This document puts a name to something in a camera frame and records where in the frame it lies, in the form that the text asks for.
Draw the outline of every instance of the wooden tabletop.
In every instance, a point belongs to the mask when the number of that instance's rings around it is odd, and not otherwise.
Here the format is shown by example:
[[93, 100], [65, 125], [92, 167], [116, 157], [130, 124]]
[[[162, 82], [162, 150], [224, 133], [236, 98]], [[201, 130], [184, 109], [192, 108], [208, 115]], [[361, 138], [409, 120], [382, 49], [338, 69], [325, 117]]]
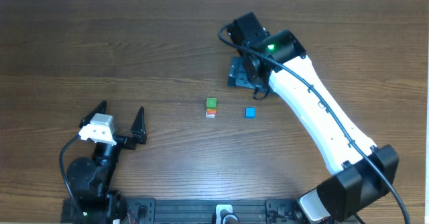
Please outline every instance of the wooden tabletop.
[[[127, 196], [297, 198], [327, 179], [279, 97], [227, 86], [237, 52], [217, 31], [248, 11], [271, 33], [290, 29], [350, 119], [395, 148], [394, 186], [422, 223], [428, 0], [0, 0], [0, 221], [60, 220], [58, 155], [103, 99], [121, 133], [145, 107], [147, 144], [115, 173]], [[75, 143], [65, 165], [94, 146]], [[391, 194], [359, 214], [403, 221]]]

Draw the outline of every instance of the white arm segment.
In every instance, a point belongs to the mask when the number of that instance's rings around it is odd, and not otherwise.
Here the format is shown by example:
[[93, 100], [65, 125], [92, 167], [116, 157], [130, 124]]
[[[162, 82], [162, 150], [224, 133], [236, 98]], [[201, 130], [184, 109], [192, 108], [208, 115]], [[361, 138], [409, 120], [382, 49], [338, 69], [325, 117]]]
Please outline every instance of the white arm segment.
[[[356, 144], [367, 156], [371, 154], [370, 147], [376, 146], [374, 141], [362, 133], [346, 116], [318, 78], [309, 57], [306, 56], [304, 59], [296, 57], [284, 63], [284, 66], [314, 85]], [[319, 98], [313, 92], [309, 93], [308, 87], [297, 78], [285, 70], [277, 73], [273, 71], [269, 77], [269, 85], [286, 101], [307, 129], [316, 142], [331, 174], [342, 171], [341, 164], [347, 160], [354, 164], [362, 159], [362, 156], [353, 147], [349, 147], [344, 133], [332, 116], [326, 112], [324, 106], [319, 103]]]

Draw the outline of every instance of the green block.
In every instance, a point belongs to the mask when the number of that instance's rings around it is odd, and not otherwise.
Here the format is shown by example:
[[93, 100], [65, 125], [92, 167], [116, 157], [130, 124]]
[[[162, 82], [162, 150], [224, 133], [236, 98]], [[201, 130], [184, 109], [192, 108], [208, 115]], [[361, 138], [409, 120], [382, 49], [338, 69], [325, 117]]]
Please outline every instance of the green block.
[[216, 109], [216, 98], [208, 98], [207, 99], [207, 109]]

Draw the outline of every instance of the blue cube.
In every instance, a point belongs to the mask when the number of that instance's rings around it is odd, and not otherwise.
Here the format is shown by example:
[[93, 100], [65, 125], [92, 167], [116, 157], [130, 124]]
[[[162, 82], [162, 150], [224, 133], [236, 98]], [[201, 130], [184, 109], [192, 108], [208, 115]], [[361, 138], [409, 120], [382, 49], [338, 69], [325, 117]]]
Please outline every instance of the blue cube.
[[255, 108], [246, 107], [246, 118], [255, 118]]

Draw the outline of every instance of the cable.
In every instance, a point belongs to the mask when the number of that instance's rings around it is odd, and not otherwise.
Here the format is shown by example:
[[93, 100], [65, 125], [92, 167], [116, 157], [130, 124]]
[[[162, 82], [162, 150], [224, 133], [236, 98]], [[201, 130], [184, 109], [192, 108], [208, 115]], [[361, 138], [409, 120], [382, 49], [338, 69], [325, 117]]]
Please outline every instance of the cable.
[[361, 217], [356, 213], [354, 214], [356, 220], [360, 223], [360, 224], [365, 224], [365, 222], [361, 219]]
[[255, 51], [255, 50], [251, 50], [249, 48], [231, 43], [230, 41], [225, 39], [222, 36], [222, 33], [227, 27], [228, 27], [228, 25], [223, 26], [217, 34], [217, 36], [219, 37], [221, 42], [223, 42], [224, 44], [226, 44], [232, 48], [235, 48], [237, 50], [241, 50], [241, 51], [244, 51], [246, 53], [252, 54], [258, 58], [262, 58], [262, 59], [268, 61], [269, 63], [273, 64], [274, 66], [279, 66], [279, 67], [283, 68], [285, 71], [289, 72], [292, 76], [294, 76], [300, 82], [302, 82], [304, 85], [306, 85], [306, 87], [308, 87], [309, 93], [313, 92], [319, 98], [320, 102], [325, 106], [326, 112], [328, 114], [330, 114], [332, 116], [332, 118], [334, 118], [336, 124], [340, 127], [341, 131], [344, 133], [344, 136], [347, 138], [347, 141], [349, 141], [349, 145], [353, 146], [356, 149], [356, 151], [360, 155], [362, 155], [362, 158], [366, 162], [368, 162], [368, 164], [370, 165], [370, 167], [372, 167], [372, 169], [375, 171], [375, 173], [378, 175], [378, 177], [380, 177], [380, 179], [386, 184], [386, 186], [388, 187], [388, 189], [392, 193], [393, 197], [395, 197], [396, 202], [400, 206], [400, 209], [402, 211], [402, 215], [404, 216], [405, 223], [410, 224], [410, 216], [408, 215], [408, 212], [407, 212], [407, 209], [404, 205], [404, 202], [401, 200], [401, 197], [396, 192], [395, 188], [390, 184], [389, 180], [384, 176], [384, 174], [380, 171], [380, 169], [368, 158], [368, 156], [359, 148], [359, 146], [356, 144], [356, 142], [351, 138], [351, 136], [349, 135], [347, 130], [344, 128], [343, 124], [340, 122], [338, 117], [335, 115], [334, 111], [329, 107], [329, 104], [324, 100], [322, 95], [314, 88], [314, 86], [312, 84], [308, 83], [308, 81], [306, 79], [302, 78], [299, 74], [296, 74], [293, 70], [291, 70], [287, 66], [284, 66], [283, 64], [280, 64], [279, 62], [276, 62], [274, 59], [268, 58], [267, 56], [264, 56], [263, 54]]
[[72, 193], [72, 189], [70, 188], [70, 184], [68, 183], [68, 179], [67, 179], [67, 175], [66, 175], [66, 171], [64, 170], [64, 153], [66, 152], [66, 150], [68, 149], [68, 147], [70, 147], [77, 139], [79, 138], [79, 135], [76, 134], [76, 136], [74, 136], [61, 150], [60, 152], [60, 169], [61, 169], [61, 174], [62, 174], [62, 179], [64, 180], [64, 183], [66, 184], [66, 188], [68, 191], [68, 194], [70, 195], [70, 199], [72, 201], [72, 204], [74, 205], [74, 208], [76, 208], [77, 211], [77, 215], [79, 217], [83, 217], [83, 212], [82, 210], [80, 210], [80, 207], [76, 201], [76, 199], [74, 198], [74, 195]]

